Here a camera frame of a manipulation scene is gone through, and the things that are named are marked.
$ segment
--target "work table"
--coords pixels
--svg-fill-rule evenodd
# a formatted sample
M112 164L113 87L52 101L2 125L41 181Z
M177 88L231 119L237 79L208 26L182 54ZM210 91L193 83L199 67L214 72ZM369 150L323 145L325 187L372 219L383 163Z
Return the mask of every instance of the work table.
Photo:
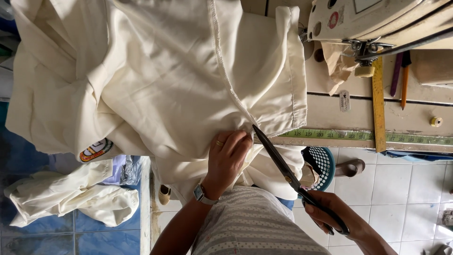
M242 0L246 12L265 15L266 1ZM275 7L279 5L298 5L301 16L300 23L308 23L311 9L309 0L269 0L267 16L275 15ZM315 42L314 51L321 48L320 42ZM386 132L395 134L417 134L424 136L453 137L453 89L421 85L414 77L412 70L409 74L407 89L407 105L401 109L401 76L395 97L390 96L390 85L395 66L395 55L383 57L383 84L385 99ZM372 131L373 102L371 78L358 78L351 74L349 79L340 85L333 96L329 96L327 64L325 61L315 61L313 55L305 62L307 74L307 101L309 129L327 129L340 131ZM351 96L351 109L340 111L339 93L346 90ZM430 125L433 117L442 117L440 127ZM292 144L303 146L323 147L361 147L374 148L373 141L335 140L319 138L274 137L272 142L277 144ZM387 149L453 152L453 146L432 144L410 144L387 142Z

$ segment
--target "plastic basket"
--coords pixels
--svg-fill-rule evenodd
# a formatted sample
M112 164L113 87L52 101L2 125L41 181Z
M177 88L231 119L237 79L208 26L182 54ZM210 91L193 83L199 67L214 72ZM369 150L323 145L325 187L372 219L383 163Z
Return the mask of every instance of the plastic basket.
M308 190L325 191L332 183L335 175L335 160L328 148L325 147L307 147L302 153L304 160L313 166L317 166L321 172L319 175L319 184Z

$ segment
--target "black scissors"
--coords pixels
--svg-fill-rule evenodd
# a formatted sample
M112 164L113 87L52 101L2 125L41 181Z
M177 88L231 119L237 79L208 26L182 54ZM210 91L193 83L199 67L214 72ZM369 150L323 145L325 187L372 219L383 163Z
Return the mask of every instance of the black scissors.
M302 204L305 207L305 203L309 205L313 205L320 210L326 212L329 216L331 216L336 223L340 226L341 230L336 230L338 233L342 235L349 235L349 228L346 226L344 221L336 214L334 211L330 210L327 207L321 205L316 199L314 199L306 190L300 187L300 182L294 176L294 173L291 171L289 166L286 162L282 159L280 153L275 149L274 145L267 139L266 135L255 125L253 125L253 129L255 130L256 135L258 136L259 140L263 144L264 148L266 149L267 153L269 154L270 158L274 161L277 165L280 172L283 174L285 180L291 185L291 187L302 196ZM333 235L333 229L331 226L324 223L324 226L329 230L329 234Z

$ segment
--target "scissor blade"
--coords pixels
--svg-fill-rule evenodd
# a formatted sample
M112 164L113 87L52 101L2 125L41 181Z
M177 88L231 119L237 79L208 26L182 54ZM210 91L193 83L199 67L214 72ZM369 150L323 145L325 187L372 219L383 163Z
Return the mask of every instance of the scissor blade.
M291 187L297 191L300 188L300 182L298 179L296 179L296 176L291 171L291 169L286 164L286 162L283 160L280 153L277 151L277 149L269 141L267 136L259 128L257 128L255 125L253 125L253 129L255 130L256 136L263 144L264 149L266 149L270 158L274 161L275 165L280 170L280 172L283 174L283 176L285 176L285 179L289 178L291 180L291 182L289 182L289 185L291 185Z

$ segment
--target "person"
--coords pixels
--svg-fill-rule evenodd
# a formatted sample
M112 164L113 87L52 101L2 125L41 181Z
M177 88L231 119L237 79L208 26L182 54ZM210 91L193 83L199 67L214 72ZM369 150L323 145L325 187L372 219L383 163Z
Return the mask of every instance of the person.
M206 201L218 203L198 201L199 197L194 196L165 227L151 255L185 255L191 247L194 255L329 254L294 223L292 211L271 193L245 186L225 191L235 180L251 146L251 136L242 130L220 132L212 139L208 173L199 186ZM397 255L338 196L322 191L309 193L343 219L350 230L347 238L355 241L365 255ZM318 208L306 204L305 211L326 234L324 223L339 229Z

